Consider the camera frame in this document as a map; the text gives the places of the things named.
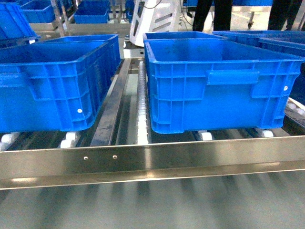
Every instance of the roller conveyor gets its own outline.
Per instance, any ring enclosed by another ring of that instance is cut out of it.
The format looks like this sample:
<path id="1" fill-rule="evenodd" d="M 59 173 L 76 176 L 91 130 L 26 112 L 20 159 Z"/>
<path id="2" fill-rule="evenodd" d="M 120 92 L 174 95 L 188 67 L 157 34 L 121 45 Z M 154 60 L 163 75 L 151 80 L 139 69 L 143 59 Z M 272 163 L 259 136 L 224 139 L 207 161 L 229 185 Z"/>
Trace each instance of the roller conveyor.
<path id="1" fill-rule="evenodd" d="M 59 147 L 74 133 L 21 133 L 0 154 L 0 189 L 305 169 L 305 117 L 290 108 L 283 129 L 211 131 L 211 141 L 197 138 L 200 132 L 152 133 L 142 61 L 123 61 L 99 118 L 92 128 L 77 133 L 76 147 Z M 132 106 L 126 83 L 136 83 L 138 78 L 140 84 L 133 91 L 138 103 Z"/>

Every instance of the blue plastic crate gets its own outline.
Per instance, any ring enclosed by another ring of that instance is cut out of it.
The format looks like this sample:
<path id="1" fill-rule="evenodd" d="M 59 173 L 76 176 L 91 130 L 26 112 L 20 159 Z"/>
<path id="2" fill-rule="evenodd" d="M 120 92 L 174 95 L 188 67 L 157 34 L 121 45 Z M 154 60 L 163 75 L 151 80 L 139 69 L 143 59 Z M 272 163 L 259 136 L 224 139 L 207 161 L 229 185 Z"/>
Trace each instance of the blue plastic crate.
<path id="1" fill-rule="evenodd" d="M 127 0 L 125 2 L 125 12 L 126 12 L 126 18 L 130 23 L 132 22 L 133 10 L 134 10 L 134 1 Z"/>
<path id="2" fill-rule="evenodd" d="M 38 39 L 24 14 L 15 4 L 0 4 L 0 48 L 29 43 Z"/>
<path id="3" fill-rule="evenodd" d="M 107 23 L 109 21 L 109 7 L 109 1 L 106 0 L 84 0 L 74 14 L 75 23 Z"/>
<path id="4" fill-rule="evenodd" d="M 159 39 L 190 39 L 190 38 L 219 38 L 225 37 L 208 34 L 204 32 L 189 31 L 189 32 L 147 32 L 143 35 L 144 40 L 159 40 Z"/>
<path id="5" fill-rule="evenodd" d="M 213 34 L 224 36 L 231 41 L 260 47 L 260 38 L 290 37 L 299 35 L 300 31 L 214 31 Z"/>
<path id="6" fill-rule="evenodd" d="M 282 127 L 304 58 L 220 39 L 144 44 L 155 132 Z"/>
<path id="7" fill-rule="evenodd" d="M 290 97 L 305 105 L 305 73 L 301 73 L 295 80 Z"/>
<path id="8" fill-rule="evenodd" d="M 91 127 L 109 89 L 107 43 L 0 49 L 0 132 Z"/>
<path id="9" fill-rule="evenodd" d="M 234 6 L 272 6 L 272 0 L 233 0 Z"/>
<path id="10" fill-rule="evenodd" d="M 55 20 L 50 0 L 33 0 L 21 8 L 29 23 L 50 23 Z"/>
<path id="11" fill-rule="evenodd" d="M 286 38 L 263 38 L 259 43 L 264 49 L 305 57 L 305 32 Z"/>
<path id="12" fill-rule="evenodd" d="M 188 7 L 195 7 L 197 6 L 197 3 L 198 0 L 187 0 L 187 2 L 183 3 L 183 5 Z M 272 0 L 233 0 L 233 5 L 234 6 L 271 6 Z"/>
<path id="13" fill-rule="evenodd" d="M 107 42 L 107 48 L 110 51 L 108 62 L 111 65 L 112 77 L 118 70 L 121 64 L 120 58 L 120 47 L 119 47 L 119 36 L 117 34 L 104 34 L 104 35 L 92 35 L 92 36 L 70 36 L 61 37 L 44 42 L 85 42 L 85 41 L 105 41 Z"/>
<path id="14" fill-rule="evenodd" d="M 0 0 L 0 3 L 16 3 L 20 6 L 28 3 L 30 0 Z"/>

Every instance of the person's leg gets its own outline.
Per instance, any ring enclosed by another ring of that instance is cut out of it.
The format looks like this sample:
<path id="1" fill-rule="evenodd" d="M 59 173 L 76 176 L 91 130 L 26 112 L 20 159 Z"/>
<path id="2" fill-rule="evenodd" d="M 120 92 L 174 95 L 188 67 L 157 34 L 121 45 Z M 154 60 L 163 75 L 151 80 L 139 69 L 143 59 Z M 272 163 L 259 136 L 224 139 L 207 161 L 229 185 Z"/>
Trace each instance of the person's leg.
<path id="1" fill-rule="evenodd" d="M 193 23 L 193 31 L 203 31 L 204 22 L 208 16 L 213 0 L 198 0 Z"/>
<path id="2" fill-rule="evenodd" d="M 291 1 L 287 15 L 287 26 L 286 26 L 287 30 L 291 30 L 301 4 L 302 4 L 302 0 Z"/>
<path id="3" fill-rule="evenodd" d="M 288 9 L 291 0 L 273 0 L 268 30 L 281 30 L 287 19 Z"/>
<path id="4" fill-rule="evenodd" d="M 215 0 L 214 31 L 230 30 L 232 0 Z"/>

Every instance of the conveyor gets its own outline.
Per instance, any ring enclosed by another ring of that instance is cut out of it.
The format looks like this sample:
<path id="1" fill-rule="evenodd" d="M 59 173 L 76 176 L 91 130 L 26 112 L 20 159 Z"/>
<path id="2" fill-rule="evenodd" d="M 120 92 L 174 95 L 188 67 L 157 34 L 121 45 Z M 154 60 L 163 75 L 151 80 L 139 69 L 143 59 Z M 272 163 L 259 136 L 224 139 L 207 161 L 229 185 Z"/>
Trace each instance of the conveyor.
<path id="1" fill-rule="evenodd" d="M 0 154 L 0 227 L 303 229 L 305 118 L 287 108 L 271 138 L 254 129 L 139 138 L 150 132 L 139 61 L 123 61 L 76 148 L 52 149 L 65 133 L 39 132 Z"/>
<path id="2" fill-rule="evenodd" d="M 136 112 L 126 106 L 126 82 L 138 73 Z M 76 148 L 57 148 L 65 133 L 20 134 L 0 154 L 0 189 L 305 169 L 305 117 L 299 113 L 287 108 L 283 129 L 272 130 L 275 137 L 255 129 L 211 131 L 212 141 L 196 141 L 198 133 L 191 132 L 159 135 L 149 129 L 145 79 L 143 59 L 124 59 L 99 118 L 79 133 Z M 128 129 L 123 126 L 126 120 Z M 126 135 L 134 138 L 122 143 Z"/>

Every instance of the white machine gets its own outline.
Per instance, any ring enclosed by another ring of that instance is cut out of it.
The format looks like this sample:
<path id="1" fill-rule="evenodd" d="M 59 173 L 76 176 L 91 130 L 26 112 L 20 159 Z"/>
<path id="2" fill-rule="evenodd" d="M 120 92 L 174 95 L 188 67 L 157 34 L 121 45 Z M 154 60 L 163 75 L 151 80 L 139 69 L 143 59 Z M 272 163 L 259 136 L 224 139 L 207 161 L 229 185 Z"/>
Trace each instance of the white machine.
<path id="1" fill-rule="evenodd" d="M 146 32 L 178 31 L 181 0 L 136 0 L 130 42 L 143 47 Z"/>

